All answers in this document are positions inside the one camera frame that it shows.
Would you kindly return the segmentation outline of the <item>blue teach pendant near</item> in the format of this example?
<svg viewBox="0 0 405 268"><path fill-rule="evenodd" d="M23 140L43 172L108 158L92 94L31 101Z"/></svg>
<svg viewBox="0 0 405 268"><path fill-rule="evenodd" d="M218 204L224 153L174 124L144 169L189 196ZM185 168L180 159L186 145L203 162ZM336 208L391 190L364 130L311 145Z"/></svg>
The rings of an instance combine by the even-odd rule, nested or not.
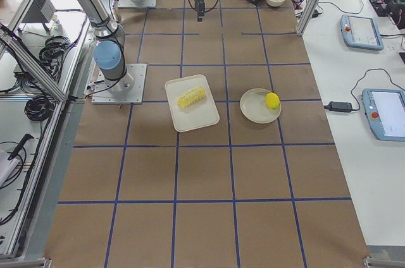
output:
<svg viewBox="0 0 405 268"><path fill-rule="evenodd" d="M404 141L404 91L370 89L362 91L365 116L379 140Z"/></svg>

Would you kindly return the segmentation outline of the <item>blue teach pendant far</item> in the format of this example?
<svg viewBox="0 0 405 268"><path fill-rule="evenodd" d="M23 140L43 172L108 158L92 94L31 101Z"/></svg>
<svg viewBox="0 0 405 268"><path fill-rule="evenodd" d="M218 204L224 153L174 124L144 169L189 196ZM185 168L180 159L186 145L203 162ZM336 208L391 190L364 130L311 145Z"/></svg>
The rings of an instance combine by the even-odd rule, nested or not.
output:
<svg viewBox="0 0 405 268"><path fill-rule="evenodd" d="M348 47L381 51L384 44L374 18L343 14L340 30Z"/></svg>

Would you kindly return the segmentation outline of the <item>black power adapter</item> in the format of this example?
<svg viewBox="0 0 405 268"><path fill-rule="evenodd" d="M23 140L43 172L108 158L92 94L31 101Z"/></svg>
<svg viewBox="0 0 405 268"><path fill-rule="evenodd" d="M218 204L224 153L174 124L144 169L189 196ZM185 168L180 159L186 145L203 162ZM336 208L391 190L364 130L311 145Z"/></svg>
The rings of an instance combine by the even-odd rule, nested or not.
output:
<svg viewBox="0 0 405 268"><path fill-rule="evenodd" d="M350 113L352 111L352 104L350 102L330 101L324 108L333 112Z"/></svg>

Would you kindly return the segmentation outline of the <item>yellow bread loaf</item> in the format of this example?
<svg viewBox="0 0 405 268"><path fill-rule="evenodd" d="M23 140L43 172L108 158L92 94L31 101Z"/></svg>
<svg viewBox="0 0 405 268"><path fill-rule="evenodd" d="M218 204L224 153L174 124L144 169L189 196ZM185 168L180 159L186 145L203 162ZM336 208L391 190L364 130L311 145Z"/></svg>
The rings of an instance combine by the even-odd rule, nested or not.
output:
<svg viewBox="0 0 405 268"><path fill-rule="evenodd" d="M184 108L203 99L206 96L206 91L203 87L198 86L188 90L177 99L179 107Z"/></svg>

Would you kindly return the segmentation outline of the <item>cream round plate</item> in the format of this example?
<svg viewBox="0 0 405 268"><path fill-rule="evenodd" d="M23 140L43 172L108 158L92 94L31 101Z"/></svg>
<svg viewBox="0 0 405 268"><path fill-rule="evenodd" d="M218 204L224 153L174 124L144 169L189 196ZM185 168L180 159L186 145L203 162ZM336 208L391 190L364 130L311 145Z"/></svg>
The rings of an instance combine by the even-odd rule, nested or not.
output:
<svg viewBox="0 0 405 268"><path fill-rule="evenodd" d="M270 91L264 88L253 88L240 98L240 109L243 115L255 123L265 124L276 120L281 114L278 109L270 109L265 104L265 95Z"/></svg>

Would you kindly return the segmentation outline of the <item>blue teach pendant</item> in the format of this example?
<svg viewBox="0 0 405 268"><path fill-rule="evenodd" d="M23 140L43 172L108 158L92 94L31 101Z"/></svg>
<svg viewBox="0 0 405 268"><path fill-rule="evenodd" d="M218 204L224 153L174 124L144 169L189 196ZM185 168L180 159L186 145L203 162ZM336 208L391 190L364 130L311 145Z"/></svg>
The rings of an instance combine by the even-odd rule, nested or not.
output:
<svg viewBox="0 0 405 268"><path fill-rule="evenodd" d="M348 47L381 51L384 44L374 18L343 14L340 30Z"/></svg>
<svg viewBox="0 0 405 268"><path fill-rule="evenodd" d="M365 116L379 140L404 141L404 91L370 89L362 91Z"/></svg>

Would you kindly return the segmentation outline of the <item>yellow lemon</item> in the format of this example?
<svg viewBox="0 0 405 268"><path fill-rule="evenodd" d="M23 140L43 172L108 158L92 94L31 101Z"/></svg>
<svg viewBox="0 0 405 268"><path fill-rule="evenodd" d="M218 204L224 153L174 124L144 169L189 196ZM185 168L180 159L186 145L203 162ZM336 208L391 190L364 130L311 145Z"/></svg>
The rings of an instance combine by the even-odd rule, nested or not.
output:
<svg viewBox="0 0 405 268"><path fill-rule="evenodd" d="M280 107L279 96L274 92L269 92L265 95L265 104L270 109L278 109Z"/></svg>

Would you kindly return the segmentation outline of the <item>cream rectangular tray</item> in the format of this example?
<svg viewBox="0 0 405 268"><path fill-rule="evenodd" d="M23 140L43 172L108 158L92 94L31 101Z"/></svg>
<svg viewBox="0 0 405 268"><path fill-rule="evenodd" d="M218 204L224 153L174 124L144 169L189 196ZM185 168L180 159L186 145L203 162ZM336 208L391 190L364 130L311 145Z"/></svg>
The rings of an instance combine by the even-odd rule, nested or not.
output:
<svg viewBox="0 0 405 268"><path fill-rule="evenodd" d="M208 81L202 74L187 76L165 83L174 128L185 132L215 125L220 116Z"/></svg>

